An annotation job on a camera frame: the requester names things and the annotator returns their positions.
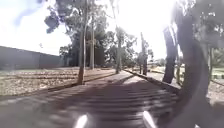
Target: sky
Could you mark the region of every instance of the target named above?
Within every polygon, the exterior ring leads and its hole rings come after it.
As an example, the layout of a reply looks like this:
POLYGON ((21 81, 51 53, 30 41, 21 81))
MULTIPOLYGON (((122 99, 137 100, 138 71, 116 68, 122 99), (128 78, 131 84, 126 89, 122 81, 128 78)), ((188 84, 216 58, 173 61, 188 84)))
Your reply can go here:
MULTIPOLYGON (((63 25, 52 34, 46 34, 44 19, 49 15, 46 8, 54 0, 42 4, 37 4, 36 1, 0 0, 0 16, 4 17, 0 20, 0 45, 58 55, 60 46, 71 43, 70 39, 64 34, 63 25)), ((173 3, 174 0, 119 0, 117 24, 139 38, 136 51, 141 50, 140 32, 143 32, 145 40, 153 49, 155 59, 166 56, 162 31, 169 23, 173 3)), ((112 16, 110 6, 107 11, 112 16)), ((114 30, 114 20, 108 18, 108 23, 108 30, 114 30)))

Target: tree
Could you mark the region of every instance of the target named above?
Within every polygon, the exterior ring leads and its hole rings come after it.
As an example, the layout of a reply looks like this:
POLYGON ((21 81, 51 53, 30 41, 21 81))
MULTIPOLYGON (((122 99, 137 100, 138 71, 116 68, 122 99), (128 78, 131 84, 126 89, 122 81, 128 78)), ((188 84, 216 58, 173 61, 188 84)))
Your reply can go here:
POLYGON ((70 54, 71 54, 71 45, 70 44, 68 46, 60 47, 59 55, 60 55, 60 57, 63 58, 63 61, 64 61, 63 66, 68 66, 67 59, 69 58, 70 54))
POLYGON ((146 47, 148 47, 148 43, 144 40, 144 37, 141 33, 141 40, 142 40, 142 57, 143 57, 143 75, 147 75, 147 53, 146 53, 146 47))
MULTIPOLYGON (((92 0, 92 12, 94 10, 94 0, 92 0)), ((92 13, 92 35, 91 35, 91 48, 90 48, 90 69, 94 69, 94 13, 92 13)))
POLYGON ((166 68, 165 68, 165 74, 163 76, 163 82, 170 84, 172 83, 172 79, 174 77, 177 51, 169 27, 167 27, 164 30, 164 38, 166 43, 167 56, 166 56, 166 68))
POLYGON ((175 6, 173 20, 177 24, 177 40, 183 53, 185 75, 180 100, 174 107, 174 114, 168 128, 213 127, 211 110, 206 94, 208 91, 209 70, 200 42, 195 38, 195 19, 200 18, 202 12, 194 12, 194 3, 178 3, 175 6))
POLYGON ((83 84, 83 80, 84 80, 84 70, 85 70, 85 58, 86 58, 86 51, 85 51, 85 35, 86 35, 86 27, 87 27, 87 1, 85 0, 84 3, 84 9, 83 9, 83 24, 82 24, 82 32, 81 32, 81 37, 80 37, 80 53, 79 53, 79 74, 78 74, 78 84, 83 84))

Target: tree trunk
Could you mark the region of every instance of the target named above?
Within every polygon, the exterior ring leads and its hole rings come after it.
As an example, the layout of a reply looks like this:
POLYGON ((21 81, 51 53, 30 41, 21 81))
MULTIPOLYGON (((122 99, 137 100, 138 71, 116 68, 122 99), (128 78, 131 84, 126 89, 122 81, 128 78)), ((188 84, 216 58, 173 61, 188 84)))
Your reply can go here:
POLYGON ((212 79, 212 70, 213 70, 213 49, 212 47, 209 48, 209 81, 212 79))
POLYGON ((144 40, 143 34, 141 33, 142 39, 142 62, 143 62, 143 75, 147 75, 147 54, 146 54, 146 41, 144 40))
POLYGON ((142 74, 142 65, 139 65, 139 74, 142 74))
POLYGON ((147 71, 148 71, 148 69, 147 69, 147 55, 145 54, 145 55, 143 55, 143 58, 144 58, 144 60, 143 60, 143 75, 147 75, 147 71))
POLYGON ((117 66, 116 66, 116 74, 118 74, 121 70, 121 35, 120 31, 118 31, 118 49, 117 49, 117 66))
POLYGON ((86 27, 87 27, 87 0, 85 0, 85 8, 84 8, 84 15, 83 15, 83 25, 82 25, 82 32, 80 37, 80 53, 79 53, 79 74, 78 74, 78 81, 79 85, 84 84, 84 71, 85 71, 85 61, 86 61, 86 42, 85 42, 85 34, 86 34, 86 27))
POLYGON ((175 69, 175 60, 177 51, 169 30, 169 27, 167 27, 164 30, 164 38, 166 42, 166 68, 165 68, 165 74, 163 76, 163 82, 172 83, 173 77, 174 77, 174 69, 175 69))
POLYGON ((189 15, 182 17, 178 26, 178 43, 183 52, 185 75, 179 101, 174 106, 174 113, 167 128, 212 127, 210 122, 203 122, 206 116, 205 104, 208 90, 208 65, 199 42, 193 36, 193 20, 189 15))
MULTIPOLYGON (((94 0, 92 0, 92 13, 94 11, 94 0)), ((92 43, 90 48, 90 69, 94 69, 94 13, 92 14, 92 43)))

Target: paved path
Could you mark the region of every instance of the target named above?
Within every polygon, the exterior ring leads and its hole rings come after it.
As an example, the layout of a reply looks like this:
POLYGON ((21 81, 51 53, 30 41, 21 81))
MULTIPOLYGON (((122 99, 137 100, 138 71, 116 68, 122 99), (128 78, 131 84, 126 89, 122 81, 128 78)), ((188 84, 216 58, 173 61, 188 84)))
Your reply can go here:
POLYGON ((87 114, 86 128, 144 128, 142 112, 155 120, 177 97, 127 72, 86 85, 0 102, 1 128, 73 128, 87 114))

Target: gravel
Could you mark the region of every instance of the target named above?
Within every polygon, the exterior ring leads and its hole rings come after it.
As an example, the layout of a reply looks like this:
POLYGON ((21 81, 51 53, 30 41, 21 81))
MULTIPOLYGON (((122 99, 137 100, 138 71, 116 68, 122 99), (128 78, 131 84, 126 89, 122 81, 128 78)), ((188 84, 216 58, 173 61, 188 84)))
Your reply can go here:
POLYGON ((16 70, 0 72, 0 95, 16 95, 62 86, 76 80, 77 69, 16 70))

